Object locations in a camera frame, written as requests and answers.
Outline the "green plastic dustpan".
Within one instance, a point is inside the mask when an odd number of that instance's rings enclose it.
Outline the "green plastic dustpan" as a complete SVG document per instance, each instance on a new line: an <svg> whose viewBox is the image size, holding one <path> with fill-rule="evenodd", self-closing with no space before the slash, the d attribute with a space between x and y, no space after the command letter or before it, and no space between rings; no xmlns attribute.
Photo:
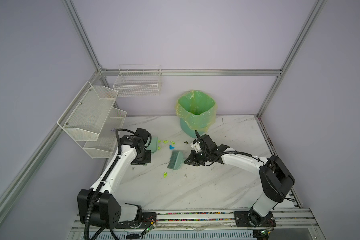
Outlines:
<svg viewBox="0 0 360 240"><path fill-rule="evenodd" d="M148 147L146 147L147 150L150 150L151 153L155 153L158 150L158 137L152 136L151 143Z"/></svg>

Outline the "green hand brush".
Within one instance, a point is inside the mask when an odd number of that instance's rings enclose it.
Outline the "green hand brush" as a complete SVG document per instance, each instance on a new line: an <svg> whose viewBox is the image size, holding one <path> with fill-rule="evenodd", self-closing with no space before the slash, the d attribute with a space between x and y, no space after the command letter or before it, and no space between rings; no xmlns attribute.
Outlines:
<svg viewBox="0 0 360 240"><path fill-rule="evenodd" d="M170 161L167 168L170 170L178 170L184 163L184 154L182 151L172 151Z"/></svg>

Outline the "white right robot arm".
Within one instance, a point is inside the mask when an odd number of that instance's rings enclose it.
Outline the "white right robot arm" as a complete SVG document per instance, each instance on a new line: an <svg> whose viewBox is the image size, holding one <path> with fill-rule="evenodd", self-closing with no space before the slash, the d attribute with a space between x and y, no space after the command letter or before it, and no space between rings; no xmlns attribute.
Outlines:
<svg viewBox="0 0 360 240"><path fill-rule="evenodd" d="M244 222L252 227L260 227L271 219L271 211L285 200L293 201L287 194L296 180L280 157L268 158L234 150L230 146L220 145L209 135L200 135L195 131L196 139L191 143L191 153L185 164L190 166L211 166L215 163L230 165L250 172L259 177L263 192L251 206Z"/></svg>

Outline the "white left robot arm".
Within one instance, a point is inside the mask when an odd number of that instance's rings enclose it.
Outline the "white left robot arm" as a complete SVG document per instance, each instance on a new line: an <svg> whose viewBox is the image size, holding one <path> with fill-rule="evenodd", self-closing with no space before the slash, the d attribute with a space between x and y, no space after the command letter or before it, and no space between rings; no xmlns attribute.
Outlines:
<svg viewBox="0 0 360 240"><path fill-rule="evenodd" d="M139 225L142 222L142 207L119 203L117 191L128 167L151 162L150 145L152 135L145 129L136 131L116 129L117 148L112 161L100 178L89 188L82 189L78 196L81 223L88 232L90 227L114 229L118 224Z"/></svg>

